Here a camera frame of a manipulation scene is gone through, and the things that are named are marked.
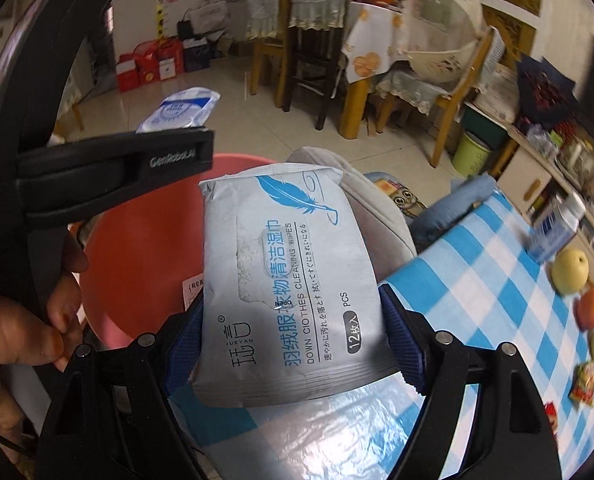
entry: blue gripper pad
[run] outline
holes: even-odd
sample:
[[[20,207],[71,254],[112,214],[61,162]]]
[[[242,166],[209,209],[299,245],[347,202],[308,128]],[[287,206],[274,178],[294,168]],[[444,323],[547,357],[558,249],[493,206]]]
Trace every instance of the blue gripper pad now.
[[[397,365],[401,370],[404,380],[415,387],[421,395],[426,394],[426,362],[424,354],[414,340],[414,336],[403,320],[394,298],[384,290],[384,285],[379,287],[381,298],[381,311],[386,324],[386,334],[390,349],[395,356]]]
[[[167,397],[188,383],[190,372],[202,351],[203,300],[190,313],[174,346],[168,352],[168,368],[163,389]]]

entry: bottle cap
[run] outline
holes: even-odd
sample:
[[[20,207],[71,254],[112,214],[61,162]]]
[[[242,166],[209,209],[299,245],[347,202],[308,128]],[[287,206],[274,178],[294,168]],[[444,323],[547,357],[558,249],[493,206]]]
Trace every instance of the bottle cap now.
[[[586,204],[577,193],[572,192],[564,201],[564,207],[580,220],[586,214]]]

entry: blue feather logo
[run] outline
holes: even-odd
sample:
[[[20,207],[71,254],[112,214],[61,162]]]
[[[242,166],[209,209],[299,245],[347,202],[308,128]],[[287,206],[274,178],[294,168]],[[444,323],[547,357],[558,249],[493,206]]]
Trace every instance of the blue feather logo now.
[[[282,182],[281,180],[276,180],[267,175],[258,176],[257,180],[262,189],[276,203],[294,207],[296,209],[303,209],[303,214],[312,214],[315,209],[330,211],[334,213],[334,221],[330,218],[330,215],[328,215],[328,219],[331,221],[332,225],[337,225],[337,222],[339,221],[339,213],[336,209],[332,209],[327,205],[318,204],[314,198],[311,198],[304,190],[294,184]]]

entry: blue and white packet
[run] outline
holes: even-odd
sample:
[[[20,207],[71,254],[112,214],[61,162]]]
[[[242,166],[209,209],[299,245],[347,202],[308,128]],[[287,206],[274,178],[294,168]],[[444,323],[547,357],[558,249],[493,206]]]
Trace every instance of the blue and white packet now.
[[[202,351],[191,381],[204,404],[317,399],[397,371],[341,179],[286,163],[200,182]]]
[[[203,126],[220,98],[219,93],[201,87],[172,94],[139,125],[137,133]]]

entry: bolt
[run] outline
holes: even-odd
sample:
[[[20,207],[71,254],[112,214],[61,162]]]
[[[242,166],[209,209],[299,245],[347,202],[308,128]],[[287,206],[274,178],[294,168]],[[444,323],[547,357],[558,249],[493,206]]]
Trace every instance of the bolt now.
[[[506,355],[515,355],[517,353],[517,347],[512,343],[504,343],[501,345],[501,351]]]
[[[452,334],[450,332],[444,332],[443,330],[437,332],[434,338],[442,345],[449,345],[452,343]]]
[[[90,346],[88,345],[79,345],[76,350],[78,357],[86,357],[90,354]]]
[[[139,336],[139,339],[137,339],[137,343],[139,344],[139,346],[143,346],[144,348],[152,346],[155,343],[155,335],[154,334],[141,334]]]

